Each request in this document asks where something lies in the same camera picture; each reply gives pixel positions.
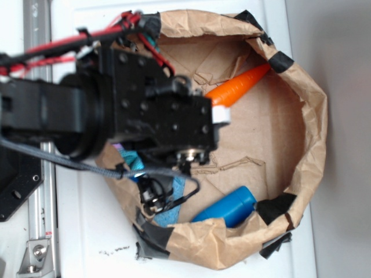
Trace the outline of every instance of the teal object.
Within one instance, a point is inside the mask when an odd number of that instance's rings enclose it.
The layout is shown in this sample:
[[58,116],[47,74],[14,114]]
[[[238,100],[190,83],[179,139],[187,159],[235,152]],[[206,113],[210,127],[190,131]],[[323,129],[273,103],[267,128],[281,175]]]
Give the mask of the teal object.
[[[121,144],[114,144],[114,147],[120,153],[121,157],[125,160],[126,164],[131,170],[144,169],[144,164],[141,161],[136,151],[126,151]],[[176,177],[173,179],[173,198],[179,199],[183,196],[184,185],[186,181],[183,178]],[[168,210],[164,213],[157,214],[154,217],[156,223],[161,227],[166,227],[169,224],[175,224],[178,222],[180,206]]]
[[[173,198],[174,200],[179,199],[183,196],[185,179],[175,177],[173,180]],[[176,206],[171,210],[164,213],[157,214],[154,217],[156,223],[161,227],[166,227],[169,224],[175,224],[178,222],[180,206]]]

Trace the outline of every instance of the black mounting plate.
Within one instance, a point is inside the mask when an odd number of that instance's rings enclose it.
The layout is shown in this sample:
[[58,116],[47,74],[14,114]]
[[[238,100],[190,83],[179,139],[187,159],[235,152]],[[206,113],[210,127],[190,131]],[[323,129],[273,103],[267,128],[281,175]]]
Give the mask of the black mounting plate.
[[0,147],[0,222],[5,222],[43,181],[41,160]]

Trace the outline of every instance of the blue cylinder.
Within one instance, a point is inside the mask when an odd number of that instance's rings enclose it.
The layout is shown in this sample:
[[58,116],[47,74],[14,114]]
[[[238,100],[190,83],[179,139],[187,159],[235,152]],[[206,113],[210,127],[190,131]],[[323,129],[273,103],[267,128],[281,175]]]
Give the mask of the blue cylinder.
[[256,200],[247,187],[241,186],[210,207],[201,211],[192,222],[208,218],[224,218],[225,225],[233,228],[245,220],[254,210]]

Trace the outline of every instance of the brown paper bag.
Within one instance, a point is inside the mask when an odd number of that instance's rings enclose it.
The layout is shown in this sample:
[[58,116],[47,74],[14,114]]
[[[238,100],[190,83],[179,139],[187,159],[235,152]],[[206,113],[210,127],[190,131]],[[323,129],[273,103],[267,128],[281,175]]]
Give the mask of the brown paper bag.
[[[231,109],[219,147],[192,174],[201,190],[180,210],[179,223],[161,228],[148,218],[129,180],[106,179],[138,234],[140,255],[224,269],[262,250],[298,226],[323,174],[327,98],[294,61],[276,50],[247,11],[236,18],[197,10],[161,13],[161,53],[177,74],[204,93],[239,72],[267,61],[271,71]],[[97,164],[122,162],[107,146]],[[245,185],[258,203],[237,228],[223,219],[189,223],[201,210]],[[185,192],[191,191],[186,184]],[[268,257],[271,251],[263,249]]]

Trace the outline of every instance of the orange carrot toy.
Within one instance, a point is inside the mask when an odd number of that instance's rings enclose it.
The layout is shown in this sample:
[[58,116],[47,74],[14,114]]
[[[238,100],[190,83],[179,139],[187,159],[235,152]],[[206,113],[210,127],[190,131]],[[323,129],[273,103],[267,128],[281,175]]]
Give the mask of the orange carrot toy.
[[205,97],[212,99],[213,106],[230,107],[250,90],[270,68],[269,64],[263,64],[250,69],[211,90]]

